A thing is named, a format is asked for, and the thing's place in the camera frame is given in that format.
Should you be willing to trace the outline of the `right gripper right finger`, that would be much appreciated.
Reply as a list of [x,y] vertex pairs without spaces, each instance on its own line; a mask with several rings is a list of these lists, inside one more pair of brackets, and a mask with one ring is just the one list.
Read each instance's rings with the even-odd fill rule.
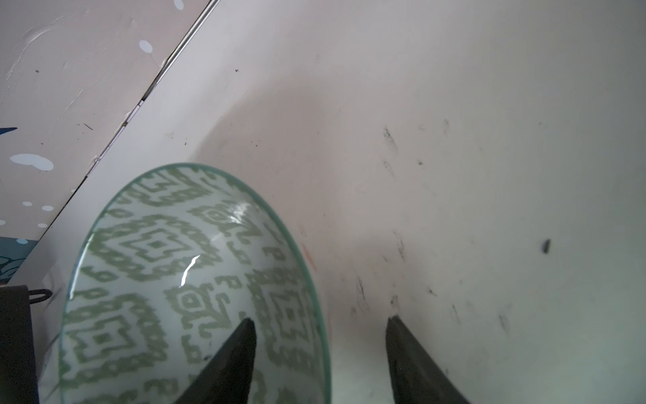
[[469,404],[399,316],[388,319],[385,346],[396,404]]

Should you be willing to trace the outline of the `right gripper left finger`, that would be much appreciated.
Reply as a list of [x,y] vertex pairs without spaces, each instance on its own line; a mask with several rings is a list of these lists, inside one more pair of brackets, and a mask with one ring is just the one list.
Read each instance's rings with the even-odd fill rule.
[[245,318],[175,403],[247,403],[256,349],[254,321]]

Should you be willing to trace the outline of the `green patterned ceramic bowl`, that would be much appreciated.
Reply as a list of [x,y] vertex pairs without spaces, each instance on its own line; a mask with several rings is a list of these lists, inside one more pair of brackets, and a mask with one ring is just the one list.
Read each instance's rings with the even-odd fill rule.
[[328,403],[326,326],[287,227],[251,187],[197,163],[128,183],[87,235],[62,315],[64,403],[173,403],[242,323],[250,403]]

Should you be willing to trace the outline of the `black wire dish rack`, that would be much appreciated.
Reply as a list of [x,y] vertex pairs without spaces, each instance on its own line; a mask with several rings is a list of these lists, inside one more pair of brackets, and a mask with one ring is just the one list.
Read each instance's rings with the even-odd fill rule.
[[32,304],[47,301],[49,289],[1,288],[1,402],[38,403]]

